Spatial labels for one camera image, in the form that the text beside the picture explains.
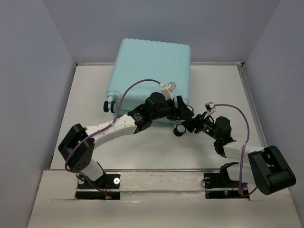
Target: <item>gray wall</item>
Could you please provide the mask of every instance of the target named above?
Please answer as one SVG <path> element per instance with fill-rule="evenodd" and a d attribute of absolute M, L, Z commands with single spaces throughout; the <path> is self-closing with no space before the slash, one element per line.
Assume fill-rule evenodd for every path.
<path fill-rule="evenodd" d="M 189 44 L 192 61 L 245 61 L 279 0 L 44 0 L 77 63 L 114 62 L 124 38 Z"/>
<path fill-rule="evenodd" d="M 41 0 L 0 1 L 1 228 L 27 226 L 74 70 Z"/>
<path fill-rule="evenodd" d="M 293 200 L 304 226 L 304 1 L 282 0 L 245 63 L 268 144 L 295 172 Z"/>

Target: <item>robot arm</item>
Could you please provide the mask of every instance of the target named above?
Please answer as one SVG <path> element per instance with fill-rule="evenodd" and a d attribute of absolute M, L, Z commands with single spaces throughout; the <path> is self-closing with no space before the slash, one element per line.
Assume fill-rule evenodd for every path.
<path fill-rule="evenodd" d="M 81 124 L 74 125 L 58 147 L 65 161 L 68 160 L 67 164 L 70 171 L 82 173 L 90 180 L 96 181 L 102 178 L 105 172 L 92 159 L 95 148 L 120 136 L 141 132 L 149 128 L 153 120 L 164 117 L 169 120 L 188 120 L 194 115 L 184 104 L 181 96 L 176 98 L 177 107 L 173 99 L 167 98 L 166 100 L 166 98 L 167 96 L 161 93 L 152 93 L 144 104 L 121 116 L 115 123 L 107 122 L 91 127 L 82 127 Z M 86 139 L 92 133 L 105 127 L 108 127 L 106 131 Z M 82 143 L 69 159 L 69 155 L 80 142 Z"/>
<path fill-rule="evenodd" d="M 229 119 L 220 116 L 213 121 L 211 114 L 214 110 L 210 108 L 211 103 L 206 106 L 208 112 L 192 118 L 194 113 L 184 104 L 181 96 L 177 96 L 177 106 L 169 97 L 161 93 L 152 93 L 144 104 L 121 116 L 115 123 L 107 122 L 91 127 L 74 125 L 58 147 L 70 171 L 82 173 L 92 181 L 102 180 L 105 172 L 100 164 L 92 159 L 93 150 L 120 136 L 141 132 L 149 128 L 153 120 L 164 117 L 183 121 L 181 124 L 191 133 L 203 131 L 214 138 L 214 148 L 220 156 L 240 159 L 243 144 L 231 137 Z M 106 131 L 88 138 L 92 133 L 105 127 L 108 127 Z M 77 146 L 75 153 L 68 159 Z M 225 164 L 220 168 L 219 181 L 238 181 L 239 171 L 238 162 Z M 247 146 L 242 174 L 242 182 L 256 185 L 265 195 L 295 185 L 293 172 L 279 149 L 274 146 L 266 148 Z"/>
<path fill-rule="evenodd" d="M 181 124 L 191 133 L 204 132 L 215 139 L 214 149 L 224 158 L 240 160 L 244 144 L 231 137 L 230 120 L 220 116 L 215 121 L 210 114 L 215 112 L 213 103 L 206 104 L 207 112 Z M 280 150 L 275 146 L 246 146 L 244 151 L 242 182 L 256 185 L 265 195 L 295 185 L 296 179 Z M 231 162 L 220 168 L 221 182 L 238 181 L 240 163 Z"/>

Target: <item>white table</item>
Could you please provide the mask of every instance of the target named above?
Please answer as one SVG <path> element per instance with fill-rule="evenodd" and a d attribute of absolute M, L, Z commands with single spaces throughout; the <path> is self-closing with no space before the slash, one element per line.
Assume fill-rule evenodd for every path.
<path fill-rule="evenodd" d="M 288 190 L 205 199 L 200 175 L 122 173 L 121 200 L 105 201 L 74 199 L 74 174 L 45 171 L 28 228 L 301 228 Z"/>
<path fill-rule="evenodd" d="M 70 127 L 96 125 L 112 119 L 103 112 L 113 66 L 78 66 L 58 137 Z M 204 104 L 234 104 L 248 118 L 249 143 L 261 146 L 236 66 L 192 66 L 190 104 L 195 113 Z M 244 141 L 241 115 L 219 108 L 216 116 L 231 120 L 232 136 Z M 121 137 L 95 150 L 93 158 L 106 169 L 216 169 L 229 162 L 218 156 L 213 140 L 203 133 L 176 137 L 172 127 L 154 124 L 150 129 Z M 270 196 L 259 191 L 247 199 L 205 199 L 202 172 L 122 172 L 120 201 L 76 200 L 75 174 L 63 171 L 64 160 L 55 150 L 51 170 L 42 176 L 29 228 L 300 228 L 289 190 Z"/>
<path fill-rule="evenodd" d="M 52 170 L 64 168 L 64 160 L 57 147 L 74 124 L 91 126 L 113 119 L 111 113 L 103 112 L 112 69 L 113 66 L 76 68 L 51 164 Z M 191 66 L 190 105 L 195 114 L 206 111 L 204 104 L 210 101 L 239 107 L 249 121 L 249 144 L 261 146 L 254 124 L 255 117 L 250 111 L 237 66 Z M 229 107 L 219 107 L 213 116 L 219 115 L 231 120 L 232 137 L 240 142 L 245 141 L 247 129 L 240 113 Z M 186 133 L 176 137 L 172 125 L 154 123 L 144 132 L 100 146 L 94 150 L 93 158 L 107 170 L 214 169 L 232 160 L 218 156 L 213 141 L 204 133 Z"/>

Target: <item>suitcase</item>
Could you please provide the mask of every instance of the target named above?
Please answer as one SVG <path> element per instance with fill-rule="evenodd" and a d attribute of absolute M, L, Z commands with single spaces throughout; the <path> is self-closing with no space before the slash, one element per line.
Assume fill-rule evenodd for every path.
<path fill-rule="evenodd" d="M 111 76 L 107 91 L 108 100 L 104 111 L 116 112 L 117 104 L 127 88 L 142 79 L 155 79 L 163 83 L 174 82 L 173 97 L 181 95 L 189 103 L 190 56 L 188 45 L 156 42 L 139 39 L 124 39 Z M 155 82 L 142 82 L 133 87 L 125 96 L 119 116 L 143 104 L 153 92 L 161 88 Z M 166 118 L 157 120 L 172 123 Z"/>

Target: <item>black wheel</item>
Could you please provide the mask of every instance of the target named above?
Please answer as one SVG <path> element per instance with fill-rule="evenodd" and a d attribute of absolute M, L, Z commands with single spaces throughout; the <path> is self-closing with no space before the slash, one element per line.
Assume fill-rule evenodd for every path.
<path fill-rule="evenodd" d="M 186 132 L 186 128 L 181 125 L 181 124 L 178 124 L 174 130 L 173 130 L 173 133 L 177 136 L 177 137 L 180 137 L 182 136 L 184 133 Z"/>
<path fill-rule="evenodd" d="M 105 112 L 105 113 L 109 112 L 108 105 L 109 105 L 109 102 L 108 102 L 108 101 L 105 101 L 105 102 L 104 102 L 104 112 Z"/>
<path fill-rule="evenodd" d="M 115 101 L 111 102 L 111 113 L 115 113 L 117 108 L 117 104 Z"/>

